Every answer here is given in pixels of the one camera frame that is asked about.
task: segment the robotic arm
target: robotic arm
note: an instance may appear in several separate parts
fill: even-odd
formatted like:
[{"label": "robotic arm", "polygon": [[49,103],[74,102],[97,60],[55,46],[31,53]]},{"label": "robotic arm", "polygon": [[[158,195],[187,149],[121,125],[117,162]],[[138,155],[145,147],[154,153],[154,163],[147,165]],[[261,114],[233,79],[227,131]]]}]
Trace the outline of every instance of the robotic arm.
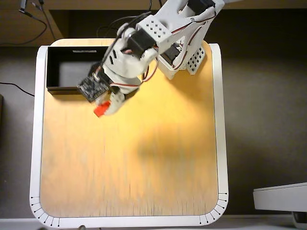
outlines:
[{"label": "robotic arm", "polygon": [[[102,62],[78,85],[89,101],[96,100],[95,114],[115,113],[157,67],[170,80],[179,70],[194,75],[205,56],[202,40],[225,1],[168,0],[155,15],[135,19],[141,18],[135,27],[123,24]],[[149,74],[153,60],[157,64]]]}]

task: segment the light wood surface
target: light wood surface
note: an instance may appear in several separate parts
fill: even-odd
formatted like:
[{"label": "light wood surface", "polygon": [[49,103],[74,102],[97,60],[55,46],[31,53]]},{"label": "light wood surface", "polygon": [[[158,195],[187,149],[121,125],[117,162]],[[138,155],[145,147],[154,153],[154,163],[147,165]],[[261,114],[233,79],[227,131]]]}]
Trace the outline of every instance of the light wood surface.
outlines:
[{"label": "light wood surface", "polygon": [[202,215],[215,207],[212,56],[203,45],[197,75],[180,71],[169,81],[158,70],[112,116],[97,118],[81,95],[46,91],[40,202],[49,215]]}]

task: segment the hole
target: hole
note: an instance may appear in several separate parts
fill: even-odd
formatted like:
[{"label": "hole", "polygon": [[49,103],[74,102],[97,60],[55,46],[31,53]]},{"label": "hole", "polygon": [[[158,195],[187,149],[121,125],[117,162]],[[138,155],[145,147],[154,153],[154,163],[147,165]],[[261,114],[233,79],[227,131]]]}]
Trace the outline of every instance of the hole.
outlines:
[{"label": "hole", "polygon": [[112,59],[112,57],[111,57],[111,56],[109,56],[109,58],[110,58],[110,62],[111,62],[111,64],[113,64],[113,59]]}]

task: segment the black tray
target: black tray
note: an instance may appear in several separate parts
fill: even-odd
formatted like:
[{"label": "black tray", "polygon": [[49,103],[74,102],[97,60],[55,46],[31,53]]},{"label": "black tray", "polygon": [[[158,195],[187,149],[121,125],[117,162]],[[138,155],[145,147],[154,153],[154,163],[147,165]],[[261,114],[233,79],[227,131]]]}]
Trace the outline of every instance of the black tray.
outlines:
[{"label": "black tray", "polygon": [[47,90],[51,94],[80,94],[77,85],[91,66],[102,60],[107,46],[48,47]]}]

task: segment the gray floor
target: gray floor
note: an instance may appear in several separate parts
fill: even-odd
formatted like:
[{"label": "gray floor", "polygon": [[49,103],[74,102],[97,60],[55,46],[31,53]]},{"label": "gray floor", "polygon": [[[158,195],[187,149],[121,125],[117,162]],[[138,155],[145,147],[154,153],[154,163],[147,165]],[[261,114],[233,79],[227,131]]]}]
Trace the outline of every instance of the gray floor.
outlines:
[{"label": "gray floor", "polygon": [[[223,25],[225,22],[217,21],[216,28]],[[221,31],[212,29],[208,34],[208,40],[217,41],[223,53],[230,193],[226,214],[266,213],[254,210],[254,188],[307,181],[304,39],[297,40],[289,33],[278,42],[266,38],[261,42],[264,35],[255,30],[250,31],[250,36],[259,43],[253,46],[253,40],[243,41],[247,28],[231,35],[238,41],[233,42],[235,50],[227,36],[220,36]],[[279,33],[279,28],[275,28],[271,36]],[[37,48],[0,48],[0,81],[14,82],[34,92],[36,51]],[[32,218],[28,195],[34,100],[13,86],[0,85],[0,94],[4,96],[0,124],[0,218]]]}]

